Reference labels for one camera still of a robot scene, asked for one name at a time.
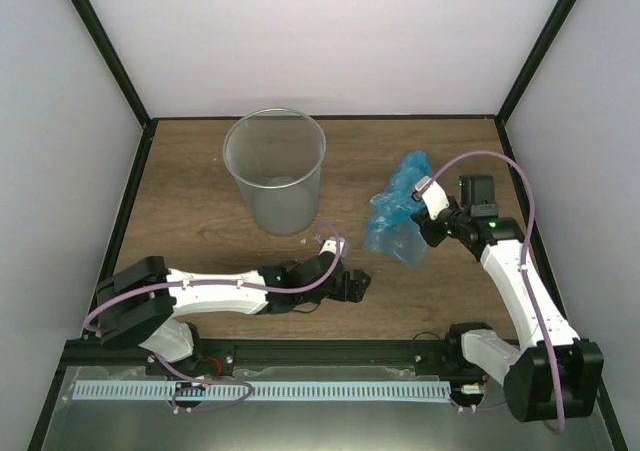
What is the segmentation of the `blue translucent plastic trash bag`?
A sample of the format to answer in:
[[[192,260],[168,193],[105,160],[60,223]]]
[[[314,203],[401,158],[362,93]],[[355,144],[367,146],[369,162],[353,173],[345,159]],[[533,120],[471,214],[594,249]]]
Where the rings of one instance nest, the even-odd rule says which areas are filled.
[[[386,188],[370,199],[372,213],[366,226],[364,249],[389,256],[410,268],[421,266],[428,245],[411,219],[422,208],[413,200],[412,191],[431,172],[424,151],[412,151],[404,157]]]

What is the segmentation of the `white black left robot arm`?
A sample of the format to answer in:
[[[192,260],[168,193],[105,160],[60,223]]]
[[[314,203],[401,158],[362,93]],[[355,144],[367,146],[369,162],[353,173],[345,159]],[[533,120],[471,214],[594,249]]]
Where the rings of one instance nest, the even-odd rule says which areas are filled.
[[[286,314],[325,299],[358,303],[370,283],[364,271],[345,270],[332,251],[235,275],[188,273],[149,256],[98,284],[88,323],[97,325],[104,349],[140,347],[191,375],[203,366],[205,352],[196,327],[181,318],[218,312]]]

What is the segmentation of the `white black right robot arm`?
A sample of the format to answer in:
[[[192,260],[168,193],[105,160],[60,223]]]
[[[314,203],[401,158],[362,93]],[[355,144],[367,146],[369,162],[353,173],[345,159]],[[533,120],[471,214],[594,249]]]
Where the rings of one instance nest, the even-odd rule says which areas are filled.
[[[445,364],[458,374],[485,371],[520,422],[591,415],[604,365],[599,346],[581,338],[551,299],[518,222],[499,214],[492,176],[462,175],[459,190],[449,196],[423,177],[411,193],[422,207],[411,218],[430,247],[451,238],[473,255],[498,290],[518,342],[507,343],[483,323],[453,325]]]

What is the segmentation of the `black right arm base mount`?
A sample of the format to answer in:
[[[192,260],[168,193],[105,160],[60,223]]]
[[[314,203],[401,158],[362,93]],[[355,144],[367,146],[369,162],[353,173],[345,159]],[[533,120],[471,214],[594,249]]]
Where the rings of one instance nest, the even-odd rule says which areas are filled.
[[[413,336],[412,342],[415,343],[421,336],[431,336],[435,342],[439,362],[448,371],[462,371],[477,368],[477,365],[463,356],[462,351],[462,335],[465,332],[477,330],[493,330],[493,328],[485,322],[456,323],[449,327],[444,337],[440,337],[433,331],[421,331]]]

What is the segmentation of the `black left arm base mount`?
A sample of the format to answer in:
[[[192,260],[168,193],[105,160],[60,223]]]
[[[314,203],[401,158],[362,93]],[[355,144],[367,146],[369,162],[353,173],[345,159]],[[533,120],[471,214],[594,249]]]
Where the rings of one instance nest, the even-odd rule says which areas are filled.
[[[150,357],[160,355],[179,373],[200,377],[203,375],[229,376],[235,360],[236,346],[231,341],[207,340],[188,344],[145,344],[139,348]]]

